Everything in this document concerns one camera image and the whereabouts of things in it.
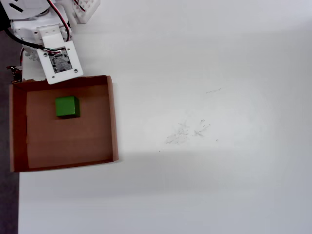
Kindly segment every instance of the cable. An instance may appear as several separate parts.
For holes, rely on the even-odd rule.
[[[20,51],[20,57],[19,57],[19,63],[20,63],[20,66],[21,66],[21,64],[22,64],[22,62],[23,62],[23,52],[24,52],[24,48],[22,48],[21,49],[21,51]]]
[[[21,39],[15,37],[15,36],[10,32],[10,30],[7,29],[7,28],[5,28],[4,31],[5,31],[5,33],[6,33],[11,39],[13,39],[14,41],[16,41],[16,42],[18,42],[18,43],[20,43],[20,44],[22,44],[22,45],[27,45],[27,46],[29,46],[29,47],[32,47],[32,48],[35,48],[35,49],[45,50],[45,51],[48,51],[48,52],[51,52],[51,53],[53,53],[53,52],[55,53],[55,51],[57,50],[57,49],[45,48],[43,45],[38,45],[38,44],[34,44],[34,43],[31,43],[31,42],[27,42],[27,41],[21,40]]]
[[[81,11],[86,12],[86,10],[79,4],[79,0],[73,0],[73,2],[80,8]]]
[[[51,0],[47,0],[47,2],[49,3],[49,5],[51,6],[51,8],[55,11],[55,13],[58,15],[59,19],[62,21],[65,29],[66,29],[66,32],[67,32],[67,39],[66,41],[69,41],[70,39],[70,29],[69,29],[69,26],[67,25],[67,23],[65,22],[65,20],[63,19],[61,13],[59,12],[59,10],[57,9],[57,7],[54,5],[53,2],[51,2]]]

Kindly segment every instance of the black wire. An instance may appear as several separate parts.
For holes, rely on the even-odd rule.
[[[21,52],[20,52],[20,57],[19,57],[19,63],[20,63],[20,66],[21,66],[21,62],[23,60],[23,52],[24,52],[24,48],[22,48]]]
[[[32,47],[32,48],[35,48],[35,49],[41,49],[41,50],[52,50],[52,51],[56,51],[55,49],[48,49],[48,48],[45,48],[44,46],[42,45],[38,45],[38,44],[34,44],[34,43],[31,43],[31,42],[27,42],[27,41],[24,41],[24,40],[21,40],[17,37],[15,37],[9,29],[5,28],[4,29],[5,33],[11,38],[13,39],[14,41],[22,44],[22,45],[27,45],[29,47]]]
[[[67,32],[67,39],[66,39],[66,41],[69,41],[69,34],[70,34],[70,33],[69,33],[69,29],[68,29],[68,26],[67,26],[65,20],[63,19],[62,15],[55,9],[54,4],[51,3],[50,0],[47,0],[47,2],[48,2],[49,5],[52,7],[52,9],[55,11],[55,13],[58,15],[59,19],[62,21],[62,23],[63,23],[63,25],[64,25],[64,27],[65,27],[65,29],[66,29],[66,32]]]

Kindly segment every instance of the circuit board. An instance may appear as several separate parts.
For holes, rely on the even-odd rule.
[[[52,64],[54,73],[64,72],[73,69],[66,49],[60,50],[60,53],[49,53],[50,62]]]

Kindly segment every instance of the red wire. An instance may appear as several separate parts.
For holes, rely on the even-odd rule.
[[[74,1],[74,3],[75,3],[77,6],[79,6],[79,8],[80,8],[83,12],[86,12],[86,10],[83,9],[82,6],[79,5],[79,3],[78,3],[76,0],[73,0],[73,1]]]
[[[53,2],[51,2],[51,0],[47,0],[48,3],[50,4],[50,6],[53,8],[53,10],[56,11],[56,13],[58,14],[60,20],[62,21],[62,23],[64,24],[64,26],[66,27],[66,31],[67,31],[67,39],[66,41],[69,41],[70,39],[70,29],[67,25],[67,23],[65,22],[64,18],[62,17],[62,14],[59,12],[59,10],[57,9],[57,7],[53,4]]]

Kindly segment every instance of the pencil mark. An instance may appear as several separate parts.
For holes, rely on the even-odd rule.
[[[195,131],[195,130],[194,130],[194,133],[195,133],[195,135],[194,135],[194,136],[201,136],[201,137],[204,137],[204,135],[203,135],[203,134],[201,134],[200,132],[197,132],[197,131]]]
[[[211,90],[211,91],[208,91],[208,92],[206,92],[207,94],[208,93],[215,93],[215,92],[218,92],[218,91],[220,91],[221,90],[221,88],[219,88],[219,89],[215,89],[215,90]]]
[[[210,126],[210,124],[208,126],[204,125],[202,127],[200,127],[201,125],[201,122],[199,124],[199,129],[201,128],[201,130],[194,130],[194,135],[192,135],[193,137],[196,137],[196,136],[200,136],[200,137],[204,137],[203,135],[203,132],[207,131],[208,127]]]
[[[179,128],[175,130],[175,133],[171,134],[167,137],[166,144],[182,144],[189,140],[189,126],[186,125],[186,121],[184,123],[179,123]]]

